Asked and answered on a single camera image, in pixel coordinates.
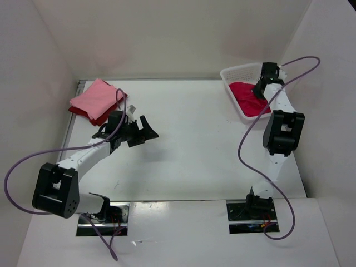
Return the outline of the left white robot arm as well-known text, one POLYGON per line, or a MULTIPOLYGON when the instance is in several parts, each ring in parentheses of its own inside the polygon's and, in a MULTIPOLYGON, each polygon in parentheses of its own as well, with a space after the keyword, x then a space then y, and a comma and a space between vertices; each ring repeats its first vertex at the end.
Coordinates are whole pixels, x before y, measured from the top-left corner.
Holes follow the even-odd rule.
POLYGON ((110 156, 123 142, 129 147, 156 139, 159 135, 151 128, 144 115, 142 128, 131 114, 113 111, 107 123, 92 135, 84 149, 55 164, 46 163, 39 170, 32 199, 35 209, 68 219, 80 203, 79 182, 97 163, 110 156))

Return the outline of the light pink t-shirt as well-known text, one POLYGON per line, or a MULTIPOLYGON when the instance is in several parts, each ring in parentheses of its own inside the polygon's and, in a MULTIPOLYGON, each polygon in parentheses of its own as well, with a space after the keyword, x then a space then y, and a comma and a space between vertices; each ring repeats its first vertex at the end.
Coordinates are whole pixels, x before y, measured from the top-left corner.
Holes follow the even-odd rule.
POLYGON ((86 117, 93 125, 102 125, 108 114, 117 108, 117 102, 123 101, 123 93, 97 78, 82 94, 70 100, 69 112, 86 117))

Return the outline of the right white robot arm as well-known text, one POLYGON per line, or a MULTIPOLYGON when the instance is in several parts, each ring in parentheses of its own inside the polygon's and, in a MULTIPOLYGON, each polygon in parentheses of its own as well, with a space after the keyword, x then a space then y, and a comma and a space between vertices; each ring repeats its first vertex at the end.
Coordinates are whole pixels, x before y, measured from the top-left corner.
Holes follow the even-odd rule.
MULTIPOLYGON (((253 88, 253 94, 260 99, 270 101, 271 115, 263 134, 266 169, 263 173, 276 182, 287 157, 299 144, 305 116, 291 105, 282 86, 286 74, 276 63, 265 62, 261 67, 260 80, 253 88)), ((273 204, 273 186, 263 180, 251 187, 246 196, 246 213, 257 220, 267 217, 273 204)))

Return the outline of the dark red t-shirt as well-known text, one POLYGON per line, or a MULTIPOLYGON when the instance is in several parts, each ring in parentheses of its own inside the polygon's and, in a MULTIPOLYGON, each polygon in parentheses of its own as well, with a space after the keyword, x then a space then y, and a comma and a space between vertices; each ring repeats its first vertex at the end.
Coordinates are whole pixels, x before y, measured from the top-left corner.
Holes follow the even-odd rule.
POLYGON ((70 100, 69 111, 87 117, 94 126, 101 126, 109 113, 117 109, 116 90, 105 92, 85 92, 70 100))

